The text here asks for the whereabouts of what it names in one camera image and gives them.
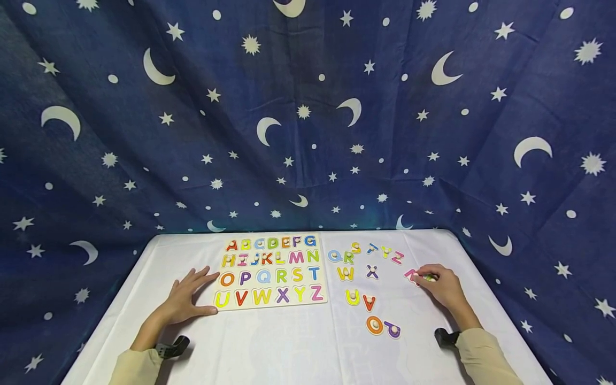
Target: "left hand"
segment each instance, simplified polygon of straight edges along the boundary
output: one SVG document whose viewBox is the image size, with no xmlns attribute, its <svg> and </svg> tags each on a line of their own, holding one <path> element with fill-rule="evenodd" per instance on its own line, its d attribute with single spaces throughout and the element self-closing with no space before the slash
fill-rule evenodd
<svg viewBox="0 0 616 385">
<path fill-rule="evenodd" d="M 192 317 L 217 314 L 218 309 L 215 306 L 195 306 L 193 304 L 193 294 L 201 286 L 215 281 L 220 275 L 219 272 L 208 275 L 208 272 L 209 266 L 198 272 L 190 269 L 184 279 L 173 283 L 169 297 L 152 313 L 152 316 L 168 325 L 184 322 Z"/>
</svg>

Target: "alphabet puzzle board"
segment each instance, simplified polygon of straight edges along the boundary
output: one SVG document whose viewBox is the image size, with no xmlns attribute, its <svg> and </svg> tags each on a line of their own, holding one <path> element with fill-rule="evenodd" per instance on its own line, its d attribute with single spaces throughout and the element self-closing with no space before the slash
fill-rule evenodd
<svg viewBox="0 0 616 385">
<path fill-rule="evenodd" d="M 316 234 L 229 238 L 213 303 L 221 311 L 326 303 L 322 254 Z"/>
</svg>

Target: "right hand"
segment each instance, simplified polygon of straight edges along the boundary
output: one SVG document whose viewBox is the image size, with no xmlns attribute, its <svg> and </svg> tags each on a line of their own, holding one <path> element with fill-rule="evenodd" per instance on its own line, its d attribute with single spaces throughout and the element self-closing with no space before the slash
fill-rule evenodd
<svg viewBox="0 0 616 385">
<path fill-rule="evenodd" d="M 440 264 L 423 265 L 417 270 L 417 274 L 420 276 L 432 274 L 437 277 L 436 282 L 430 282 L 423 277 L 417 276 L 414 277 L 413 281 L 428 290 L 449 311 L 457 307 L 468 306 L 464 291 L 462 291 L 462 286 L 460 285 L 460 279 L 451 269 L 446 269 Z"/>
</svg>

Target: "white dot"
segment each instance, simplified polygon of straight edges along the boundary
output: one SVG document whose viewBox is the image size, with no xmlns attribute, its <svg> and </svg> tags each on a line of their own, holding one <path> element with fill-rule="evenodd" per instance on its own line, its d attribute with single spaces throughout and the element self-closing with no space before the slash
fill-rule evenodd
<svg viewBox="0 0 616 385">
<path fill-rule="evenodd" d="M 573 15 L 573 7 L 565 8 L 561 12 L 561 19 L 568 19 L 571 15 Z"/>
<path fill-rule="evenodd" d="M 30 4 L 29 2 L 24 2 L 22 4 L 22 8 L 23 8 L 23 11 L 26 12 L 28 15 L 36 15 L 36 7 Z"/>
</svg>

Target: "crescent moon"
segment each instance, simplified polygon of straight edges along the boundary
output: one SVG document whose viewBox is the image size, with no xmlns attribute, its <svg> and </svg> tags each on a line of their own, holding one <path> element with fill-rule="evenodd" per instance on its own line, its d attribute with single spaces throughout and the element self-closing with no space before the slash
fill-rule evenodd
<svg viewBox="0 0 616 385">
<path fill-rule="evenodd" d="M 70 246 L 79 246 L 83 250 L 86 250 L 88 258 L 86 263 L 83 264 L 83 266 L 91 264 L 99 257 L 99 251 L 96 250 L 96 247 L 94 247 L 94 245 L 92 243 L 89 243 L 88 241 L 75 241 L 71 243 Z"/>
<path fill-rule="evenodd" d="M 357 120 L 362 115 L 362 103 L 359 101 L 359 99 L 352 98 L 352 99 L 347 99 L 343 101 L 342 103 L 340 103 L 340 105 L 336 107 L 336 109 L 339 109 L 342 107 L 349 107 L 351 111 L 353 111 L 353 120 L 347 126 L 347 127 L 351 127 L 353 124 L 357 123 Z"/>
<path fill-rule="evenodd" d="M 150 80 L 152 80 L 156 84 L 160 84 L 161 86 L 168 86 L 176 79 L 175 75 L 163 75 L 156 69 L 156 67 L 154 67 L 154 63 L 152 63 L 152 56 L 150 56 L 149 48 L 146 49 L 144 53 L 144 70 Z"/>
<path fill-rule="evenodd" d="M 300 195 L 298 194 L 299 197 L 299 202 L 294 202 L 294 201 L 289 201 L 292 204 L 296 205 L 297 207 L 306 207 L 308 206 L 308 199 L 306 199 L 306 197 L 304 195 Z"/>
<path fill-rule="evenodd" d="M 223 227 L 223 228 L 221 229 L 220 227 L 216 227 L 216 226 L 214 226 L 214 221 L 209 221 L 209 222 L 208 222 L 208 229 L 209 229 L 209 231 L 211 231 L 212 233 L 219 233 L 219 232 L 222 232 L 222 231 L 227 230 L 227 228 L 226 228 L 226 227 Z"/>
<path fill-rule="evenodd" d="M 409 226 L 409 227 L 405 227 L 402 224 L 402 216 L 404 216 L 404 214 L 402 214 L 401 216 L 398 217 L 398 223 L 395 224 L 395 229 L 396 230 L 410 230 L 413 228 L 413 225 Z"/>
<path fill-rule="evenodd" d="M 274 0 L 274 5 L 284 16 L 293 18 L 302 13 L 306 0 L 291 0 L 288 4 L 280 4 Z"/>
<path fill-rule="evenodd" d="M 265 137 L 265 133 L 267 132 L 267 128 L 272 124 L 280 125 L 280 122 L 274 118 L 265 117 L 257 123 L 257 137 L 264 145 L 269 147 L 269 143 L 267 143 L 267 138 Z"/>
<path fill-rule="evenodd" d="M 494 242 L 489 235 L 488 235 L 488 239 L 490 240 L 490 243 L 496 249 L 496 251 L 498 251 L 501 255 L 504 255 L 506 257 L 511 255 L 511 252 L 513 251 L 513 245 L 511 244 L 511 238 L 507 236 L 507 244 L 505 244 L 504 246 L 498 246 L 497 243 Z"/>
<path fill-rule="evenodd" d="M 552 157 L 552 147 L 545 141 L 545 139 L 538 136 L 532 136 L 519 142 L 513 151 L 513 158 L 516 161 L 518 167 L 522 168 L 522 157 L 531 150 L 543 150 L 548 153 L 549 157 Z"/>
<path fill-rule="evenodd" d="M 73 130 L 73 141 L 77 141 L 79 133 L 81 132 L 81 123 L 74 112 L 61 105 L 53 105 L 43 110 L 41 114 L 41 127 L 50 119 L 58 119 L 68 124 L 71 130 Z"/>
<path fill-rule="evenodd" d="M 445 62 L 449 58 L 449 55 L 451 55 L 452 53 L 453 51 L 443 55 L 443 57 L 441 57 L 439 61 L 436 62 L 436 64 L 434 65 L 434 68 L 432 69 L 432 83 L 436 84 L 437 86 L 444 86 L 446 84 L 453 83 L 454 81 L 460 79 L 460 77 L 463 75 L 463 74 L 460 74 L 458 76 L 445 75 L 445 68 L 444 68 Z"/>
</svg>

